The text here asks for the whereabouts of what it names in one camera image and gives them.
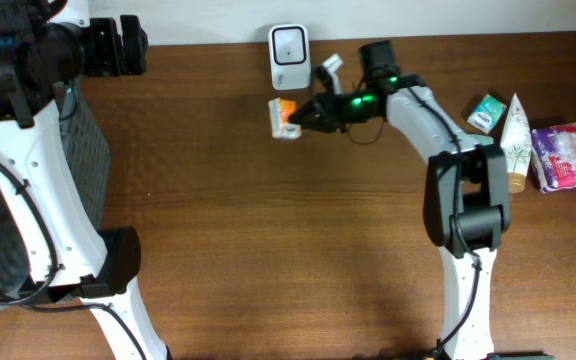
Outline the orange white packet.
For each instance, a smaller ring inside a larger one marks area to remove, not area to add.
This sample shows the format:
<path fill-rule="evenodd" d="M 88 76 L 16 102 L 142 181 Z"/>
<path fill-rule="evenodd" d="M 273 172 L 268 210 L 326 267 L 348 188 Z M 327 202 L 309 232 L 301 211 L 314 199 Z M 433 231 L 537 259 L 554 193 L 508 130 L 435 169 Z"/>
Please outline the orange white packet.
<path fill-rule="evenodd" d="M 297 102 L 275 98 L 268 102 L 272 137 L 280 140 L 296 140 L 301 136 L 301 127 L 292 124 L 289 117 L 297 110 Z"/>

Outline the small green tissue packet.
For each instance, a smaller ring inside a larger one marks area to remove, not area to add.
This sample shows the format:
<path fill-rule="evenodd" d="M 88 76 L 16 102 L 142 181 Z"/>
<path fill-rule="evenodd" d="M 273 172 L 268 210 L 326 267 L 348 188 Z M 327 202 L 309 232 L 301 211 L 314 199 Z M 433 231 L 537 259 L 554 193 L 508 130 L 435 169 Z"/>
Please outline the small green tissue packet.
<path fill-rule="evenodd" d="M 486 94 L 467 118 L 467 123 L 489 134 L 505 113 L 507 105 L 490 94 Z"/>

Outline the white tube gold cap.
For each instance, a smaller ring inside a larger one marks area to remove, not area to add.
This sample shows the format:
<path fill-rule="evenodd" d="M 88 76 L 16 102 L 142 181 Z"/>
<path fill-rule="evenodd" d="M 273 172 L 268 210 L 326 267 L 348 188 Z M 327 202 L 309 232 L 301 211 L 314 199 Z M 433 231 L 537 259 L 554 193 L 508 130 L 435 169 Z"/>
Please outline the white tube gold cap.
<path fill-rule="evenodd" d="M 531 163 L 532 138 L 525 110 L 514 94 L 508 108 L 500 146 L 505 154 L 508 190 L 511 194 L 523 192 Z"/>

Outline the pink floral pad package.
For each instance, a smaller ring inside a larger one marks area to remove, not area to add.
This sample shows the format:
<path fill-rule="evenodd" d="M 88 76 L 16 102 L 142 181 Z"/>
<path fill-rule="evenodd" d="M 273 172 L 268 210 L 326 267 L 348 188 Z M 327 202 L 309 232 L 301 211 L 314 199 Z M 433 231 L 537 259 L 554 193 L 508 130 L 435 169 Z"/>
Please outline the pink floral pad package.
<path fill-rule="evenodd" d="M 576 188 L 576 123 L 532 129 L 531 138 L 539 191 Z"/>

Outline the teal wipes packet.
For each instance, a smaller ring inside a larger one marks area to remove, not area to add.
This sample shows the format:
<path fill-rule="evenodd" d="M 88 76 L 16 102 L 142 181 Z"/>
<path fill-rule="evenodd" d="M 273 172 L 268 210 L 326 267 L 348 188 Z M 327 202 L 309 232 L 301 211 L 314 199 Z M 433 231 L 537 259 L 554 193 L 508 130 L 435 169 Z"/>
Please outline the teal wipes packet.
<path fill-rule="evenodd" d="M 470 137 L 479 145 L 486 146 L 492 145 L 494 143 L 494 139 L 487 135 L 478 135 L 478 134 L 471 134 Z"/>

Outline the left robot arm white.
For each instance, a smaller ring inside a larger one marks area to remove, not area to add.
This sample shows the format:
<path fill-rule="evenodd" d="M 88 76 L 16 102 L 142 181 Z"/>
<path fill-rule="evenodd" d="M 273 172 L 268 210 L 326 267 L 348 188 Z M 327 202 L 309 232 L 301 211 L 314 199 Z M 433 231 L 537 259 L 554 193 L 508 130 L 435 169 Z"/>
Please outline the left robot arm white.
<path fill-rule="evenodd" d="M 135 15 L 85 1 L 0 1 L 0 309 L 88 310 L 119 359 L 167 359 L 138 287 L 136 230 L 101 226 L 108 143 L 85 77 L 140 75 Z"/>

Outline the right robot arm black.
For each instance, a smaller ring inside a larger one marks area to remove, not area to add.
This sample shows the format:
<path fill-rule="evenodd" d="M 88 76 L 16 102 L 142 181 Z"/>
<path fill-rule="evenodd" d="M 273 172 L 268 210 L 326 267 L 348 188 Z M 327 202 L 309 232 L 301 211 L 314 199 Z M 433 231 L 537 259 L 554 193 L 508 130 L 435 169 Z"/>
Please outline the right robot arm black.
<path fill-rule="evenodd" d="M 502 234 L 509 228 L 509 194 L 502 149 L 482 145 L 440 107 L 414 73 L 404 74 L 388 40 L 359 50 L 356 90 L 325 90 L 290 115 L 292 124 L 324 133 L 380 117 L 405 136 L 426 165 L 423 221 L 438 248 L 444 284 L 444 323 L 432 359 L 492 359 L 491 277 Z"/>

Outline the white barcode scanner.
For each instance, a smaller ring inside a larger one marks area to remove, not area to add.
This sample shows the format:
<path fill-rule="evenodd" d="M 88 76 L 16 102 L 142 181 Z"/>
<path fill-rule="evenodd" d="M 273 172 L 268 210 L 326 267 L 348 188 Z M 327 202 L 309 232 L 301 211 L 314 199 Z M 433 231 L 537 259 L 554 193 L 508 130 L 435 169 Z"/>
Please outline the white barcode scanner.
<path fill-rule="evenodd" d="M 278 91 L 306 89 L 311 84 L 309 34 L 303 25 L 282 24 L 268 31 L 272 86 Z"/>

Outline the grey plastic mesh basket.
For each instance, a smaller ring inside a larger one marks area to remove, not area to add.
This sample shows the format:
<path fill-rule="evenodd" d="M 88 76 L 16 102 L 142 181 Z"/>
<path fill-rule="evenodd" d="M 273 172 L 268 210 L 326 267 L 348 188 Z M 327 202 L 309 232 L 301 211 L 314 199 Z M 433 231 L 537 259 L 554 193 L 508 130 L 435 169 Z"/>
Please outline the grey plastic mesh basket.
<path fill-rule="evenodd" d="M 57 107 L 66 111 L 60 122 L 65 158 L 85 212 L 100 229 L 111 165 L 109 145 L 79 83 L 57 84 L 54 91 Z M 23 240 L 0 192 L 0 291 L 16 297 L 29 271 Z"/>

